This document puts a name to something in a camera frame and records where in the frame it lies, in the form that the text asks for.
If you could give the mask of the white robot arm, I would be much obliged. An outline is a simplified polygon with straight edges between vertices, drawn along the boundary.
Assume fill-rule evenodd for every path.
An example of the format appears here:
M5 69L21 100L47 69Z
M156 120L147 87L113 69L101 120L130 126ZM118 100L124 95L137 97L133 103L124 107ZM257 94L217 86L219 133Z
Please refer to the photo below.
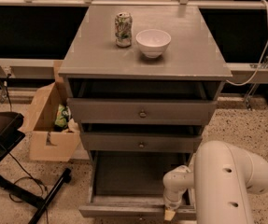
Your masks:
M248 195L268 192L268 161L243 148L209 141L192 167L178 166L163 177L164 219L174 218L187 189L195 192L197 224L254 224Z

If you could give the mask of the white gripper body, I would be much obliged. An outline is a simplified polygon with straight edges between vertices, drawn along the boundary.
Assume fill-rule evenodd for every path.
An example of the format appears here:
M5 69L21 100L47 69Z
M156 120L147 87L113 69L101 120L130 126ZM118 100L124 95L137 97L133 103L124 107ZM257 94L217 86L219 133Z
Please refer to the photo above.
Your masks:
M192 171L186 165L180 165L163 177L164 205L177 210L182 204L183 194L192 187Z

